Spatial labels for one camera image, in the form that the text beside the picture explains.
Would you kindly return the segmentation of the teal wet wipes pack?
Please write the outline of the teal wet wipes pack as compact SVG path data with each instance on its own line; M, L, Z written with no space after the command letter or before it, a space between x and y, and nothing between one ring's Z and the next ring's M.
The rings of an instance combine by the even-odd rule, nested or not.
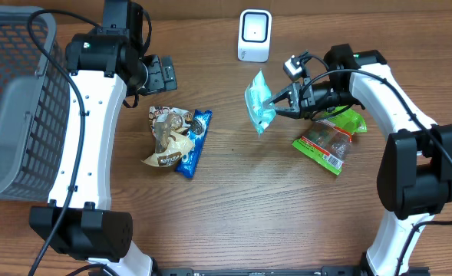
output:
M276 115L273 105L266 104L266 101L271 96L272 93L266 83L263 72L259 71L244 93L248 115L258 136L265 132Z

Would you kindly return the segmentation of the green snack bag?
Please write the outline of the green snack bag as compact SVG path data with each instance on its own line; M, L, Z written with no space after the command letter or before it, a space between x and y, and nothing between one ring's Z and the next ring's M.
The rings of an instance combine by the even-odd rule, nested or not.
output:
M351 149L352 136L367 131L365 119L350 106L336 107L314 118L310 128L292 145L338 176Z

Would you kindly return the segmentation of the brown white pastry wrapper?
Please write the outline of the brown white pastry wrapper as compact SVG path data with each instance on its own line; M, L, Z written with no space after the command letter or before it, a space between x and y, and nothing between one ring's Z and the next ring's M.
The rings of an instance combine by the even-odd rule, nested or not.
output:
M148 116L156 145L154 153L143 163L153 167L170 167L194 147L186 136L193 114L177 107L151 106Z

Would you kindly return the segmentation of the blue Oreo cookie pack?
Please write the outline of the blue Oreo cookie pack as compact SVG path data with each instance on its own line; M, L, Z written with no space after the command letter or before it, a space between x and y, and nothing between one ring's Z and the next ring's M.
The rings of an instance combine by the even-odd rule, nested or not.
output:
M193 147L182 157L176 167L176 172L182 173L187 178L193 178L196 172L212 116L211 110L195 110L191 127L186 134L193 143Z

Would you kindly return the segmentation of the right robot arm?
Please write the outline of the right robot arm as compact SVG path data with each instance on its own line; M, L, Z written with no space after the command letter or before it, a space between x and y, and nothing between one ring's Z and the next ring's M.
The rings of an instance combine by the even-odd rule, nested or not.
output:
M413 275L408 266L421 232L452 202L452 124L439 125L401 89L377 50L331 47L327 71L311 77L309 53L289 58L292 84L262 102L284 117L310 119L320 111L359 105L386 139L376 180L385 213L372 245L354 274Z

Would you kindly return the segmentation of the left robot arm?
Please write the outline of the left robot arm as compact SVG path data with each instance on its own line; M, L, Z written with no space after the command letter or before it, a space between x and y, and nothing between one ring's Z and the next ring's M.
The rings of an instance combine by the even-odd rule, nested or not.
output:
M44 248L82 260L101 275L157 275L133 242L133 220L111 209L110 168L117 118L127 97L176 90L170 57L149 55L152 24L141 5L107 1L101 23L76 34L59 67L71 105L61 162L45 207L29 224Z

